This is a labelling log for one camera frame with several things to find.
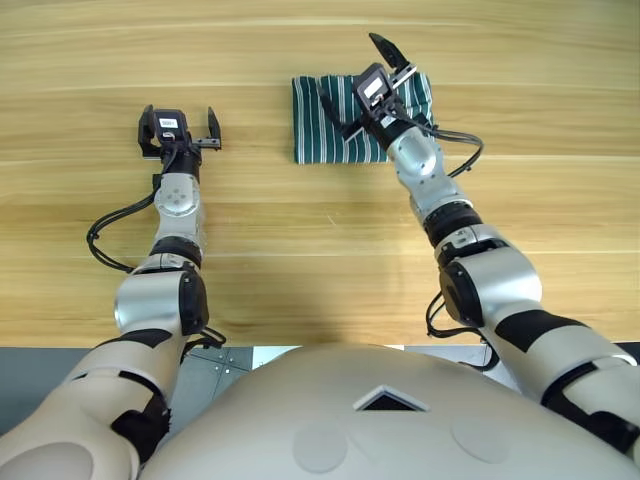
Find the small label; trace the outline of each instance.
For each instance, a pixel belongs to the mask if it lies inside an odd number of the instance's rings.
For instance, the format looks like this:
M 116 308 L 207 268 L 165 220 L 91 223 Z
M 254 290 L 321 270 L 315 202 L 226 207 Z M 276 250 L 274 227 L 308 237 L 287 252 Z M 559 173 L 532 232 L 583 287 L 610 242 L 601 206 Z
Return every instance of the small label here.
M 369 86 L 364 89 L 364 94 L 367 96 L 367 98 L 371 98 L 381 86 L 382 80 L 380 80 L 380 77 L 376 77 L 373 82 L 371 82 Z
M 389 115 L 387 115 L 382 120 L 380 120 L 380 125 L 382 125 L 382 128 L 387 128 L 389 125 L 391 125 L 395 121 L 396 121 L 395 118 L 390 117 Z
M 160 126 L 162 128 L 178 128 L 178 121 L 175 118 L 161 118 Z

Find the black cable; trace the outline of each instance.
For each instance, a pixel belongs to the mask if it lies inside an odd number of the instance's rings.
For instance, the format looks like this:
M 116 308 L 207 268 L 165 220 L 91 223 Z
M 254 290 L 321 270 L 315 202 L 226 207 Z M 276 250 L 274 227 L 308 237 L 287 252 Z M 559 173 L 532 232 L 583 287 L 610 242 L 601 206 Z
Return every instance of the black cable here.
M 390 109 L 385 109 L 385 113 L 397 120 L 402 120 L 404 122 L 410 123 L 414 127 L 418 127 L 423 132 L 439 140 L 444 140 L 445 142 L 453 142 L 453 143 L 465 143 L 467 145 L 476 145 L 478 148 L 473 153 L 473 155 L 471 155 L 467 159 L 467 161 L 464 162 L 462 165 L 456 167 L 453 171 L 447 174 L 451 178 L 457 177 L 462 172 L 471 170 L 471 167 L 473 166 L 473 164 L 476 163 L 480 158 L 480 155 L 482 155 L 482 151 L 484 150 L 484 142 L 480 137 L 476 135 L 473 135 L 471 133 L 456 132 L 453 130 L 441 130 L 440 128 L 438 128 L 438 125 L 434 125 L 433 127 L 430 127 L 416 120 L 413 120 L 412 118 L 409 118 L 409 117 L 401 118 L 396 114 L 395 111 Z
M 173 148 L 171 150 L 170 156 L 166 160 L 160 175 L 165 174 L 169 170 L 169 167 L 171 167 L 171 165 L 173 164 L 173 161 L 175 160 L 177 153 L 178 153 L 177 148 Z M 116 222 L 124 217 L 128 217 L 129 215 L 137 213 L 140 210 L 144 210 L 149 205 L 151 205 L 153 203 L 153 200 L 155 198 L 156 192 L 158 191 L 159 187 L 160 187 L 159 184 L 154 185 L 151 193 L 146 197 L 144 197 L 142 200 L 134 204 L 131 204 L 127 207 L 120 208 L 111 213 L 107 213 L 106 215 L 103 215 L 98 220 L 96 220 L 93 223 L 93 225 L 91 225 L 91 227 L 89 227 L 89 230 L 87 231 L 87 237 L 86 237 L 87 245 L 89 246 L 89 251 L 96 258 L 96 260 L 98 260 L 103 265 L 106 265 L 107 267 L 114 268 L 116 270 L 120 270 L 125 273 L 131 273 L 134 270 L 133 267 L 126 265 L 124 263 L 121 263 L 117 260 L 114 260 L 109 255 L 104 253 L 102 250 L 100 250 L 100 248 L 98 248 L 95 245 L 95 241 L 100 238 L 99 232 L 103 228 L 107 227 L 113 222 Z
M 461 327 L 461 328 L 451 328 L 449 330 L 440 330 L 433 326 L 433 321 L 438 316 L 438 314 L 442 311 L 442 309 L 444 309 L 445 307 L 444 300 L 442 301 L 442 303 L 440 303 L 440 305 L 436 307 L 438 300 L 440 300 L 441 298 L 442 298 L 442 292 L 438 292 L 436 296 L 433 297 L 433 300 L 431 300 L 431 303 L 429 303 L 429 306 L 427 307 L 427 313 L 426 313 L 427 335 L 429 335 L 430 337 L 436 337 L 436 338 L 450 338 L 456 335 L 460 335 L 462 333 L 473 333 L 475 335 L 478 335 L 483 340 L 483 342 L 486 343 L 486 345 L 491 349 L 491 356 L 489 357 L 489 360 L 487 361 L 487 363 L 484 365 L 473 365 L 467 362 L 458 362 L 458 363 L 471 367 L 474 370 L 477 370 L 478 372 L 488 372 L 489 370 L 492 370 L 500 362 L 500 357 L 498 356 L 498 353 L 495 351 L 495 349 L 491 346 L 491 344 L 487 342 L 484 335 L 480 333 L 480 330 L 472 327 Z
M 225 337 L 222 333 L 214 330 L 210 327 L 204 327 L 200 332 L 201 337 L 190 342 L 187 342 L 182 350 L 181 360 L 184 360 L 184 357 L 193 350 L 198 345 L 202 345 L 202 348 L 222 348 L 222 345 L 227 343 L 227 337 Z
M 427 313 L 426 313 L 427 335 L 429 335 L 430 337 L 435 337 L 435 338 L 450 338 L 450 337 L 454 337 L 456 335 L 460 335 L 461 333 L 475 333 L 476 335 L 480 334 L 478 332 L 477 328 L 471 328 L 471 327 L 451 328 L 449 330 L 439 330 L 436 327 L 434 327 L 433 326 L 433 321 L 435 320 L 436 316 L 442 311 L 442 309 L 445 306 L 444 301 L 443 301 L 438 306 L 438 308 L 436 308 L 435 311 L 433 311 L 433 309 L 435 308 L 436 303 L 441 298 L 442 298 L 442 292 L 438 292 L 437 295 L 435 297 L 433 297 L 433 300 L 431 300 L 431 303 L 427 307 Z

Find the green striped cloth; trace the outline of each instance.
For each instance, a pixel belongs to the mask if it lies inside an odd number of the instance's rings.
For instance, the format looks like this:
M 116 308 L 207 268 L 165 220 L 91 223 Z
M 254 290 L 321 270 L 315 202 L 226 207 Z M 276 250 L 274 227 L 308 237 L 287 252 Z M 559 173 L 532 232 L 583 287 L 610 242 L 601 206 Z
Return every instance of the green striped cloth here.
M 331 98 L 342 123 L 351 123 L 360 116 L 351 85 L 353 76 L 327 75 L 320 78 L 296 77 L 293 87 L 293 133 L 295 160 L 310 163 L 383 163 L 386 153 L 376 140 L 363 132 L 348 143 L 326 117 L 320 103 L 318 85 Z M 424 73 L 416 73 L 398 88 L 407 113 L 414 118 L 419 113 L 433 124 L 431 85 Z

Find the striped fabric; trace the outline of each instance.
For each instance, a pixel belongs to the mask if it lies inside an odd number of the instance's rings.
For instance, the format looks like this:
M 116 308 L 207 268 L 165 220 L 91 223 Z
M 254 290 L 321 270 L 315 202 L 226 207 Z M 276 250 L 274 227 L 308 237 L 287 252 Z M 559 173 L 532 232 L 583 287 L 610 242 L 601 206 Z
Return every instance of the striped fabric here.
M 340 133 L 326 117 L 320 103 L 318 85 L 329 95 L 343 123 L 351 123 L 360 116 L 360 107 L 351 93 L 352 76 L 328 75 L 296 77 L 293 87 L 293 131 L 295 160 L 310 163 L 382 163 L 386 153 L 375 139 L 360 133 L 345 143 Z M 423 113 L 433 124 L 431 86 L 423 73 L 416 73 L 398 88 L 411 118 Z

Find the wood grain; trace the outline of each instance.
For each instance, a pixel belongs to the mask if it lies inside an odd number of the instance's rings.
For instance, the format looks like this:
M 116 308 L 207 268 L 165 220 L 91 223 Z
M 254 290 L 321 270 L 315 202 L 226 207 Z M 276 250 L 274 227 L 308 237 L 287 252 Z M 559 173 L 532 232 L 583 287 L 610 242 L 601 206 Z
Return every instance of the wood grain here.
M 122 276 L 84 235 L 148 192 L 158 165 L 136 145 L 148 103 L 184 110 L 196 135 L 207 105 L 220 118 L 224 150 L 201 174 L 204 276 L 234 345 L 428 343 L 435 262 L 392 168 L 293 163 L 290 78 L 378 61 L 368 31 L 430 76 L 441 125 L 487 143 L 460 182 L 530 256 L 545 306 L 640 337 L 637 0 L 4 0 L 0 12 L 0 345 L 117 334 Z M 467 153 L 445 149 L 451 165 Z M 135 263 L 156 222 L 142 212 L 101 245 Z

